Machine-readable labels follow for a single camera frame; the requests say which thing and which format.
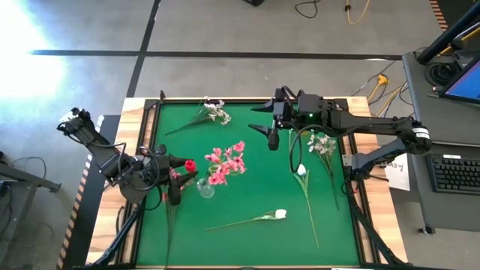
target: green mat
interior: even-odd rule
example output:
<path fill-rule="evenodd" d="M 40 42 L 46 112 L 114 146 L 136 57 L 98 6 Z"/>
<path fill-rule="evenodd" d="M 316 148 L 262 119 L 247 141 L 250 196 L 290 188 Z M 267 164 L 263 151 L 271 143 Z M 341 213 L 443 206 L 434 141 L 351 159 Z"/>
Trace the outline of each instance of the green mat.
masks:
<path fill-rule="evenodd" d="M 310 203 L 319 248 L 308 214 L 305 196 L 289 170 L 288 131 L 280 132 L 280 147 L 269 151 L 266 138 L 248 124 L 270 125 L 272 115 L 253 112 L 252 104 L 226 104 L 232 121 L 199 124 L 177 133 L 165 133 L 187 123 L 197 104 L 167 104 L 161 107 L 156 144 L 166 144 L 169 153 L 193 158 L 199 177 L 209 165 L 204 155 L 214 147 L 225 149 L 245 142 L 247 172 L 227 177 L 228 185 L 216 185 L 215 195 L 202 198 L 195 185 L 183 190 L 176 209 L 169 266 L 357 266 L 352 221 L 347 198 L 340 186 L 344 176 L 340 155 L 334 154 L 334 177 L 340 211 L 336 209 L 332 186 L 325 168 L 309 153 L 302 136 L 303 164 L 310 170 Z M 158 201 L 153 190 L 147 207 Z M 209 227 L 255 218 L 275 209 L 286 209 L 287 217 L 278 221 L 245 223 L 211 232 Z M 164 266 L 167 252 L 165 204 L 147 211 L 139 241 L 138 266 Z"/>

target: glass vase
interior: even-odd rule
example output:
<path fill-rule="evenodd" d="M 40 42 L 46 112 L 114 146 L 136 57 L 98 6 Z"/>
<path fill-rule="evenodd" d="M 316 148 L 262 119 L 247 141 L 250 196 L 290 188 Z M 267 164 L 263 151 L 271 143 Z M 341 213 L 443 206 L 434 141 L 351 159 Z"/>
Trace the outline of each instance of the glass vase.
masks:
<path fill-rule="evenodd" d="M 196 182 L 196 189 L 200 192 L 200 196 L 204 198 L 212 198 L 215 194 L 215 187 L 209 183 L 209 177 L 199 179 Z"/>

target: red flower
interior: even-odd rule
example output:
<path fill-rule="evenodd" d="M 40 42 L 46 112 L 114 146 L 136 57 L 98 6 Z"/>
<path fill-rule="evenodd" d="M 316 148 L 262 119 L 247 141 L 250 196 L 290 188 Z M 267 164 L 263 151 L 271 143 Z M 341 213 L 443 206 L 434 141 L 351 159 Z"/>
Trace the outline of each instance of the red flower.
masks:
<path fill-rule="evenodd" d="M 187 160 L 185 162 L 185 169 L 187 169 L 187 172 L 193 173 L 197 170 L 197 165 L 195 164 L 195 161 L 193 160 Z"/>

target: gray floor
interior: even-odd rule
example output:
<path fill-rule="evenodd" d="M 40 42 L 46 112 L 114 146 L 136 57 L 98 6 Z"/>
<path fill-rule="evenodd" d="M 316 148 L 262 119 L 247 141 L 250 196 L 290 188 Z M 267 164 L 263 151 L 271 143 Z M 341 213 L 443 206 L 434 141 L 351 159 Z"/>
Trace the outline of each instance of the gray floor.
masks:
<path fill-rule="evenodd" d="M 282 53 L 401 54 L 427 46 L 441 33 L 427 0 L 373 1 L 358 25 L 348 25 L 342 1 L 323 0 L 316 19 L 299 16 L 300 1 L 265 0 L 252 8 L 240 0 L 163 0 L 150 50 Z M 18 55 L 25 50 L 138 50 L 153 0 L 2 1 L 0 47 L 0 149 L 10 161 L 43 157 L 46 177 L 62 192 L 39 190 L 9 267 L 32 264 L 53 269 L 80 182 L 87 151 L 55 130 L 60 116 L 83 107 L 96 119 L 119 114 L 136 58 Z M 353 1 L 357 17 L 363 1 Z M 305 7 L 305 12 L 312 11 Z M 351 95 L 387 61 L 280 60 L 233 58 L 147 58 L 136 97 L 266 96 L 278 86 L 325 96 Z M 403 66 L 385 72 L 387 91 L 405 81 Z M 367 95 L 375 82 L 361 92 Z M 409 100 L 408 91 L 405 99 Z M 383 102 L 372 106 L 375 113 Z M 408 116 L 412 108 L 396 100 L 389 116 Z M 379 138 L 386 143 L 389 138 Z M 41 173 L 34 161 L 20 164 Z M 412 194 L 393 193 L 409 260 L 421 266 L 475 269 L 480 234 L 439 230 L 419 236 L 419 204 Z M 55 235 L 42 223 L 51 225 Z"/>

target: keyboard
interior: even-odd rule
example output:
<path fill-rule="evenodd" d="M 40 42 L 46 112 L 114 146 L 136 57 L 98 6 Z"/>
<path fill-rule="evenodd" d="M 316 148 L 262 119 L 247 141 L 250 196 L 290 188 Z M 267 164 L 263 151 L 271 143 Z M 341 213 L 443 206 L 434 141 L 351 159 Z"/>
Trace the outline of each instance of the keyboard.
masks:
<path fill-rule="evenodd" d="M 480 195 L 480 160 L 447 154 L 427 155 L 435 192 Z"/>

